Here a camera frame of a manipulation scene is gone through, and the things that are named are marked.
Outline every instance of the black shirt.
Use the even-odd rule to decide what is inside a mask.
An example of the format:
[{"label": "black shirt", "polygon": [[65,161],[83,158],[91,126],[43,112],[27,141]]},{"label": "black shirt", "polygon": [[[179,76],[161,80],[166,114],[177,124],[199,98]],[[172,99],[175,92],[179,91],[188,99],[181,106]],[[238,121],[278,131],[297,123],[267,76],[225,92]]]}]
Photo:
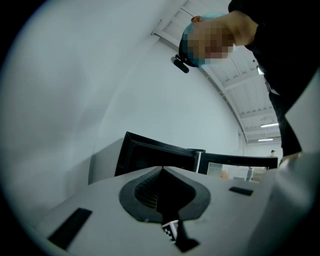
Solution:
[{"label": "black shirt", "polygon": [[258,24],[254,41],[245,47],[253,52],[270,86],[291,103],[319,66],[317,2],[232,0],[228,7]]}]

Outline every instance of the black frame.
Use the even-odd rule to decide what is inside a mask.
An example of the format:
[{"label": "black frame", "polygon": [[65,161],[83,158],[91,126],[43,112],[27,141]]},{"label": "black frame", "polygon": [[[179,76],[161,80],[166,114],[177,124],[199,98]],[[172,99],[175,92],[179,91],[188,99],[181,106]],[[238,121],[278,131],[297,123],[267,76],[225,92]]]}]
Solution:
[{"label": "black frame", "polygon": [[268,170],[278,167],[278,158],[202,153],[198,173],[206,175],[209,163],[231,166],[267,167]]},{"label": "black frame", "polygon": [[128,173],[128,167],[130,164],[131,160],[131,155],[133,148],[136,146],[142,146],[145,148],[149,149],[155,149],[159,150],[162,152],[167,152],[167,153],[172,153],[175,155],[180,155],[180,156],[185,156],[185,157],[190,157],[194,159],[194,166],[193,166],[193,172],[196,171],[197,169],[197,163],[199,159],[199,152],[191,150],[191,149],[186,149],[183,147],[179,146],[173,146],[169,144],[162,143],[160,141],[150,139],[147,137],[143,137],[131,132],[126,132],[124,136],[124,140],[122,143],[120,155],[118,158],[118,162],[116,165],[116,170],[114,176],[119,176],[122,174]]}]

